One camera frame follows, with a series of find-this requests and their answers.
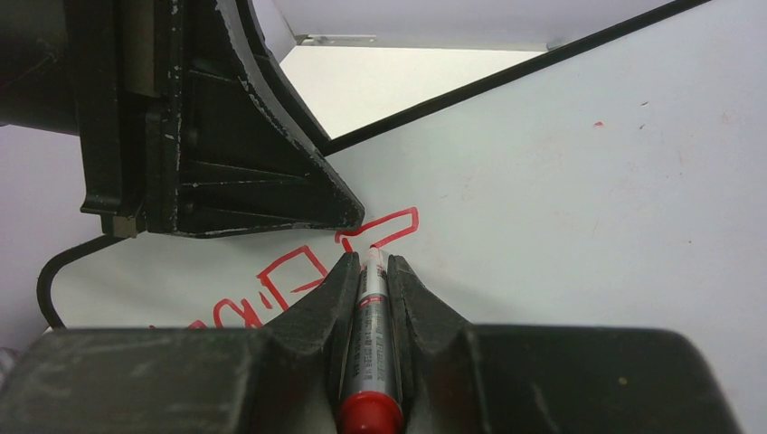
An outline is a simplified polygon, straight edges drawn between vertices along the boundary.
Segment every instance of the red marker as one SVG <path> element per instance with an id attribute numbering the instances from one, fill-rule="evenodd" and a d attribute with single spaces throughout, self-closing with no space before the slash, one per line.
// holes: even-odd
<path id="1" fill-rule="evenodd" d="M 338 412 L 340 434 L 397 434 L 403 418 L 384 255 L 371 248 L 360 273 Z"/>

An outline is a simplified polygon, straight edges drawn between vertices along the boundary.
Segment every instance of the black robotic arm part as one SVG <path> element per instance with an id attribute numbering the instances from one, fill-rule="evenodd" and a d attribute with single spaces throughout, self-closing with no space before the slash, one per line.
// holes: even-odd
<path id="1" fill-rule="evenodd" d="M 359 258 L 260 330 L 54 331 L 0 389 L 0 431 L 335 433 Z M 405 434 L 737 433 L 663 330 L 472 325 L 402 257 L 387 273 Z"/>
<path id="2" fill-rule="evenodd" d="M 0 122 L 80 135 L 84 212 L 118 237 L 353 229 L 248 0 L 7 0 Z"/>

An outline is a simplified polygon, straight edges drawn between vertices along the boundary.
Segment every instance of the black edge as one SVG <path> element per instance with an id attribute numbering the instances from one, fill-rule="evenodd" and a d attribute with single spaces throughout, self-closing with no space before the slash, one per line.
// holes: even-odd
<path id="1" fill-rule="evenodd" d="M 511 68 L 507 68 L 503 71 L 499 71 L 493 75 L 487 76 L 484 79 L 477 80 L 461 88 L 452 90 L 439 97 L 432 98 L 423 101 L 421 104 L 415 105 L 411 108 L 405 109 L 399 113 L 391 115 L 387 118 L 375 121 L 374 123 L 361 127 L 355 131 L 344 134 L 341 137 L 337 137 L 324 146 L 318 146 L 317 148 L 323 156 L 330 156 L 336 152 L 342 151 L 357 143 L 363 142 L 369 138 L 378 136 L 386 131 L 401 127 L 409 124 L 414 120 L 424 118 L 432 113 L 436 113 L 442 109 L 446 109 L 454 104 L 458 104 L 461 101 L 476 97 L 477 95 L 503 86 L 511 81 L 525 77 L 533 72 L 540 71 L 543 68 L 547 68 L 551 65 L 559 63 L 560 61 L 566 61 L 582 52 L 587 52 L 591 49 L 604 45 L 607 42 L 612 42 L 618 38 L 626 36 L 627 34 L 641 30 L 649 25 L 663 21 L 676 14 L 681 14 L 693 7 L 708 3 L 710 0 L 675 0 L 661 7 L 657 7 L 645 14 L 637 15 L 622 23 L 615 24 L 612 27 L 608 27 L 597 33 L 593 33 L 589 36 L 585 36 L 575 42 L 568 43 L 556 50 L 546 52 L 537 56 L 529 61 L 524 61 Z M 83 258 L 95 253 L 99 250 L 107 248 L 108 246 L 115 244 L 122 239 L 116 239 L 109 236 L 103 236 L 96 238 L 92 241 L 81 244 L 80 246 L 66 250 L 48 261 L 43 267 L 40 273 L 40 277 L 37 281 L 37 302 L 40 305 L 40 310 L 48 321 L 48 324 L 53 327 L 64 327 L 62 320 L 53 308 L 51 300 L 51 284 L 56 273 L 64 266 L 74 262 L 77 259 Z"/>
<path id="2" fill-rule="evenodd" d="M 77 259 L 106 249 L 123 240 L 124 238 L 103 235 L 61 252 L 45 264 L 43 270 L 40 271 L 40 277 L 37 279 L 37 304 L 40 305 L 40 312 L 45 317 L 45 321 L 48 322 L 48 326 L 51 328 L 64 328 L 62 319 L 56 312 L 56 308 L 53 307 L 53 299 L 51 297 L 51 285 L 53 284 L 53 278 L 56 277 L 56 273 Z"/>
<path id="3" fill-rule="evenodd" d="M 330 156 L 338 151 L 354 146 L 367 139 L 376 137 L 392 129 L 409 124 L 414 120 L 424 118 L 432 113 L 446 109 L 461 101 L 476 97 L 477 95 L 493 90 L 499 86 L 510 83 L 511 81 L 521 79 L 533 72 L 548 68 L 560 61 L 566 61 L 578 54 L 587 52 L 607 42 L 615 41 L 618 38 L 634 33 L 649 25 L 658 23 L 676 14 L 685 12 L 693 7 L 707 3 L 710 0 L 676 0 L 666 5 L 657 7 L 644 14 L 637 15 L 622 23 L 613 25 L 597 33 L 592 33 L 575 42 L 568 43 L 560 48 L 551 50 L 534 57 L 529 61 L 524 61 L 505 70 L 488 75 L 484 79 L 474 81 L 466 86 L 457 88 L 448 93 L 432 99 L 423 101 L 420 104 L 395 113 L 387 118 L 377 120 L 370 125 L 366 125 L 341 137 L 336 137 L 323 146 L 318 146 L 322 155 Z"/>

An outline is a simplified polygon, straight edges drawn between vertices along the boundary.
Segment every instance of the white surface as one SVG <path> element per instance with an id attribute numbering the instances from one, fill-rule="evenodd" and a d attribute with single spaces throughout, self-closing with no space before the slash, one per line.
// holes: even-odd
<path id="1" fill-rule="evenodd" d="M 384 248 L 467 319 L 677 330 L 762 432 L 766 19 L 762 0 L 714 0 L 329 160 L 370 219 L 418 207 Z M 301 245 L 327 267 L 341 251 L 319 231 L 143 235 L 64 269 L 54 299 L 71 326 L 211 326 L 223 298 L 267 320 L 255 275 Z M 317 277 L 280 270 L 278 288 Z"/>
<path id="2" fill-rule="evenodd" d="M 253 10 L 259 20 L 261 31 L 264 34 L 264 42 L 267 48 L 274 54 L 277 61 L 282 61 L 290 50 L 296 46 L 296 38 L 290 31 L 288 23 L 274 5 L 273 0 L 251 0 Z"/>
<path id="3" fill-rule="evenodd" d="M 516 48 L 574 41 L 669 0 L 275 0 L 295 34 L 375 35 L 374 44 Z"/>
<path id="4" fill-rule="evenodd" d="M 43 265 L 101 234 L 80 214 L 85 197 L 80 140 L 0 127 L 0 346 L 24 349 L 45 327 L 35 285 Z"/>
<path id="5" fill-rule="evenodd" d="M 325 131 L 338 137 L 539 54 L 298 46 L 280 66 Z"/>

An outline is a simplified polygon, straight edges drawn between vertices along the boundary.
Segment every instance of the red marker cap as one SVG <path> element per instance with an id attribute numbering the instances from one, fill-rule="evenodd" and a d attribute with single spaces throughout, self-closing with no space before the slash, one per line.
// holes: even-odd
<path id="1" fill-rule="evenodd" d="M 391 396 L 359 392 L 350 396 L 338 412 L 340 434 L 398 434 L 402 411 Z"/>

